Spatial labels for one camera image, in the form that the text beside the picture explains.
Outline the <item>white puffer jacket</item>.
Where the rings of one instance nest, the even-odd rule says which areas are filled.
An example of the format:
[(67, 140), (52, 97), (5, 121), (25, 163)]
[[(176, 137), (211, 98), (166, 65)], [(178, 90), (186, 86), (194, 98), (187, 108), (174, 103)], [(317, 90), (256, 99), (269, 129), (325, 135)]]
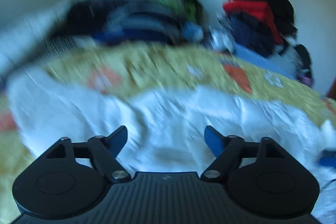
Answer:
[(118, 159), (130, 173), (203, 172), (214, 159), (204, 141), (209, 125), (247, 141), (270, 137), (315, 175), (322, 192), (313, 215), (335, 223), (335, 170), (317, 164), (324, 149), (335, 147), (335, 126), (326, 111), (318, 125), (279, 100), (233, 96), (206, 86), (151, 88), (121, 99), (62, 84), (40, 69), (10, 80), (7, 96), (22, 141), (34, 156), (64, 136), (81, 142), (126, 126), (128, 139)]

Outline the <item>dark clothes pile on bed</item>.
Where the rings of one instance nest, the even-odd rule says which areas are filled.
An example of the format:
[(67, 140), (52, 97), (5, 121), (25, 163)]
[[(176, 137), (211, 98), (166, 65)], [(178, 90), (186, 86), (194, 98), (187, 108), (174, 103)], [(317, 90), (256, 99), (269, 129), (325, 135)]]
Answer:
[(149, 0), (82, 0), (66, 12), (54, 36), (90, 36), (114, 46), (124, 41), (183, 44), (185, 21), (173, 9)]

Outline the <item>red and dark clothes heap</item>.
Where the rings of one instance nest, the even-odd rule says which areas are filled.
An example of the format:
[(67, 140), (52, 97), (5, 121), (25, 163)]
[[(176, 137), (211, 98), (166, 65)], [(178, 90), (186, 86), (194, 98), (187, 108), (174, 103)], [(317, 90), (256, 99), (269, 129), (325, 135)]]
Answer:
[(222, 9), (219, 27), (234, 43), (262, 57), (272, 55), (277, 46), (287, 46), (286, 38), (297, 38), (289, 0), (226, 0)]

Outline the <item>yellow cartoon bed quilt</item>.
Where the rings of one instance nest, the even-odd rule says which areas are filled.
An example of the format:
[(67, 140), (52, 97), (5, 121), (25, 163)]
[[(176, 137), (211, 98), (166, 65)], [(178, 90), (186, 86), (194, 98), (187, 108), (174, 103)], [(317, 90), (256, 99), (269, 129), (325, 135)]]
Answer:
[[(74, 51), (25, 67), (40, 69), (62, 84), (75, 84), (99, 94), (129, 99), (151, 88), (194, 89), (206, 86), (233, 96), (276, 101), (299, 108), (318, 125), (326, 111), (335, 126), (335, 102), (313, 89), (236, 57), (198, 47), (167, 47), (144, 43)], [(6, 94), (1, 112), (11, 117), (13, 131), (1, 135), (1, 223), (10, 223), (19, 211), (11, 195), (14, 179), (37, 156), (23, 143)]]

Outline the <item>white patterned blanket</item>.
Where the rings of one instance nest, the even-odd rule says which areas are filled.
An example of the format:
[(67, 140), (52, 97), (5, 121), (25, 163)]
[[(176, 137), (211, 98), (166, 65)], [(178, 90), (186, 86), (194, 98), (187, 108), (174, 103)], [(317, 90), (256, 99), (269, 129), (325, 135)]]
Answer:
[(71, 5), (71, 0), (61, 1), (25, 16), (1, 31), (1, 80), (16, 69), (65, 21)]

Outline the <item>black bag by wall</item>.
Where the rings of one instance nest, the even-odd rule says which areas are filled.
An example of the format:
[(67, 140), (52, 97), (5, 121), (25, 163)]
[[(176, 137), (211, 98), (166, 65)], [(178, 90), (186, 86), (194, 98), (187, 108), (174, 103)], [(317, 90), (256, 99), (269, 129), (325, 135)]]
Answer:
[(313, 78), (313, 71), (311, 68), (311, 58), (308, 50), (302, 44), (296, 45), (295, 48), (296, 52), (299, 55), (301, 60), (301, 65), (299, 66), (298, 73), (297, 73), (297, 80), (312, 88), (314, 85), (314, 78)]

